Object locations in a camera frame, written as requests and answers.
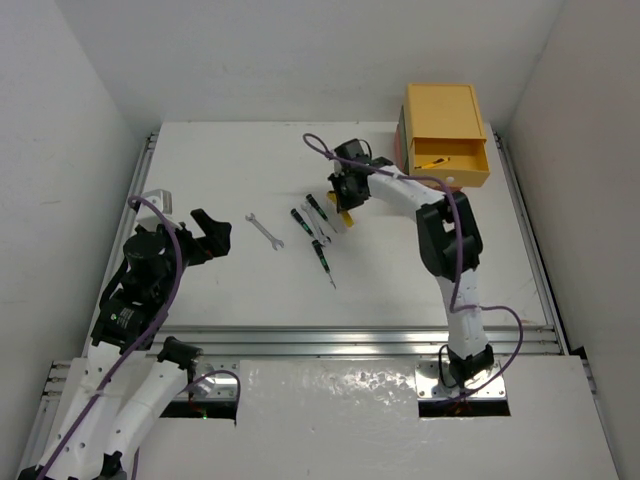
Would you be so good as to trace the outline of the yellow utility knife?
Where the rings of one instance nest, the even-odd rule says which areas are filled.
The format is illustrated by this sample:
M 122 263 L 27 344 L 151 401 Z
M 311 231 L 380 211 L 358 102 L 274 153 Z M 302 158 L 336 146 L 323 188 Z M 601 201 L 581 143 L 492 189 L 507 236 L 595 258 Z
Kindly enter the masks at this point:
M 431 159 L 429 162 L 419 165 L 420 169 L 433 169 L 438 168 L 441 165 L 448 163 L 451 160 L 450 157 L 439 157 Z
M 333 190 L 330 190 L 326 193 L 326 197 L 335 212 L 335 217 L 340 219 L 345 228 L 352 228 L 354 226 L 354 220 L 349 212 L 338 210 L 338 199 L 336 193 Z

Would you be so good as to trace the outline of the yellow drawer box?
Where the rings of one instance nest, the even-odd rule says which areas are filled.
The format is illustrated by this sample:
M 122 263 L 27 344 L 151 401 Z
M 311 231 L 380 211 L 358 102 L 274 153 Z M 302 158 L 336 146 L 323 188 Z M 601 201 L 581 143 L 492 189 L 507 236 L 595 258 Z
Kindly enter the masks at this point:
M 472 85 L 411 83 L 402 108 L 407 123 L 409 175 L 436 177 L 453 188 L 484 185 L 490 175 L 487 135 Z M 439 157 L 451 160 L 438 168 L 419 168 Z

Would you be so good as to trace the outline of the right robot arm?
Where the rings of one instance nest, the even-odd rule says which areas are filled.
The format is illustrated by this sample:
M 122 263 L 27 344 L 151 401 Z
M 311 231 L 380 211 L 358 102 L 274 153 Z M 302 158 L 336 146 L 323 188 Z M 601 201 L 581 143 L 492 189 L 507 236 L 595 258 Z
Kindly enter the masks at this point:
M 328 157 L 334 161 L 329 181 L 339 213 L 374 198 L 415 222 L 420 258 L 435 277 L 446 308 L 449 372 L 462 388 L 494 362 L 477 289 L 483 242 L 468 198 L 406 177 L 387 158 L 367 155 L 357 139 L 329 151 Z

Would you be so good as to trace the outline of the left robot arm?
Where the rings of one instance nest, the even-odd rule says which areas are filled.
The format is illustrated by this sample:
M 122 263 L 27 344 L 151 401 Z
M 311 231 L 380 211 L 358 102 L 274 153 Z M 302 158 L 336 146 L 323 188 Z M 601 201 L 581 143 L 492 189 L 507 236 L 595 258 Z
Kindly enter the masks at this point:
M 168 337 L 141 384 L 134 383 L 168 316 L 185 270 L 227 255 L 232 226 L 202 209 L 194 236 L 143 207 L 123 261 L 99 301 L 86 364 L 58 433 L 22 479 L 131 479 L 137 453 L 171 401 L 194 379 L 199 348 Z

